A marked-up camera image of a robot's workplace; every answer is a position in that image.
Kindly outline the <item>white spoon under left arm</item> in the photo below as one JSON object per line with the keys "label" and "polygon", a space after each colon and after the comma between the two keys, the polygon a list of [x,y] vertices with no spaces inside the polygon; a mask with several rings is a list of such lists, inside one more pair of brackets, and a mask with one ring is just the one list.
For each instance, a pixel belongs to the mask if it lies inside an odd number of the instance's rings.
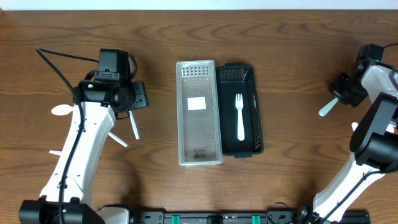
{"label": "white spoon under left arm", "polygon": [[51,113],[55,116],[65,116],[73,111],[73,106],[71,105],[57,105],[51,109]]}

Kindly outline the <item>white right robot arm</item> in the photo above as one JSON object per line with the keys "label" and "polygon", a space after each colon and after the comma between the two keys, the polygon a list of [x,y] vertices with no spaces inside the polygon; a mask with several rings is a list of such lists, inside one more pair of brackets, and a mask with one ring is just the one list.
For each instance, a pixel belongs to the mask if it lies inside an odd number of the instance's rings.
{"label": "white right robot arm", "polygon": [[349,206],[375,181],[397,172],[397,69],[373,60],[361,76],[372,105],[353,128],[350,155],[332,182],[309,205],[298,209],[295,223],[338,223]]}

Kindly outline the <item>white plastic fork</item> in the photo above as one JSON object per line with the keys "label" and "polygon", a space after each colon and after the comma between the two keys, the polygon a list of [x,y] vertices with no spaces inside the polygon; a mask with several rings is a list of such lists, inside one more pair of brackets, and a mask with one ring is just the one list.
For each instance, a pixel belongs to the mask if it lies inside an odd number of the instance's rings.
{"label": "white plastic fork", "polygon": [[238,122],[237,122],[237,138],[239,141],[243,141],[245,139],[244,133],[244,123],[243,123],[243,95],[241,93],[236,94],[235,107],[238,112]]}

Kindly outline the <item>white plastic spoon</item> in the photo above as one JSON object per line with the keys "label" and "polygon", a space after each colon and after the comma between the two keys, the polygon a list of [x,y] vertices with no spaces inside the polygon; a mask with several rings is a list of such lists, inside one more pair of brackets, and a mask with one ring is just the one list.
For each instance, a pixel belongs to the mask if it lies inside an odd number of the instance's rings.
{"label": "white plastic spoon", "polygon": [[[358,123],[357,122],[352,122],[351,123],[351,127],[352,127],[352,130],[355,131],[355,129],[358,127]],[[387,129],[386,129],[386,131],[390,132],[390,133],[394,133],[393,125],[389,124]]]}

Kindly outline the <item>pale green plastic fork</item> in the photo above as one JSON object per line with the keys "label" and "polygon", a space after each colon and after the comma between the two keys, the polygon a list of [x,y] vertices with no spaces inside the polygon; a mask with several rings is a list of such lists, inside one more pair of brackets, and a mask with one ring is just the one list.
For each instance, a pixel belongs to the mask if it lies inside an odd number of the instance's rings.
{"label": "pale green plastic fork", "polygon": [[337,97],[334,97],[329,103],[327,103],[318,111],[318,115],[322,117],[326,116],[338,102],[339,99]]}

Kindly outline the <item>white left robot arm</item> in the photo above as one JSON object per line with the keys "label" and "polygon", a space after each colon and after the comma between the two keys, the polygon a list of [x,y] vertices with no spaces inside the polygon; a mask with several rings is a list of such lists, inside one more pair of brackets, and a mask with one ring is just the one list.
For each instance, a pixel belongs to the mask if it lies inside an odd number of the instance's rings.
{"label": "white left robot arm", "polygon": [[77,101],[66,105],[70,130],[56,168],[37,200],[24,200],[21,223],[138,223],[138,214],[125,205],[94,211],[93,182],[104,142],[117,115],[148,105],[143,82],[82,80],[74,89]]}

